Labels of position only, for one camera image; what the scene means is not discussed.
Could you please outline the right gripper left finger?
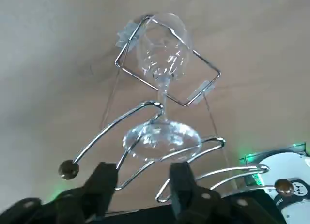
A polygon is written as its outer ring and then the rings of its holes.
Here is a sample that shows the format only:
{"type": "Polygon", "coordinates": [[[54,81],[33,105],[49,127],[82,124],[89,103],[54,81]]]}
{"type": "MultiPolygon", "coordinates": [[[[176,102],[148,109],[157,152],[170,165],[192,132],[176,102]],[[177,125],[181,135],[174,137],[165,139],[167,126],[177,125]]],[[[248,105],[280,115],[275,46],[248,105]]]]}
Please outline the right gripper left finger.
{"type": "Polygon", "coordinates": [[[2,224],[85,224],[103,218],[118,182],[116,164],[101,162],[85,184],[61,192],[43,204],[39,198],[24,198],[0,214],[2,224]]]}

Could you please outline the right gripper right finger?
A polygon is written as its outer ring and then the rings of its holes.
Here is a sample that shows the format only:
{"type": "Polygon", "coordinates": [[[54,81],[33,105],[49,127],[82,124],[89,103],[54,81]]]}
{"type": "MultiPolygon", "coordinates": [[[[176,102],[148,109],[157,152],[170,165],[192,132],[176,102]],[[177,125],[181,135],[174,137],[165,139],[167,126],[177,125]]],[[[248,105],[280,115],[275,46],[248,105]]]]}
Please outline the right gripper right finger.
{"type": "Polygon", "coordinates": [[[284,224],[285,219],[263,189],[221,196],[196,184],[187,162],[170,166],[172,209],[177,224],[284,224]]]}

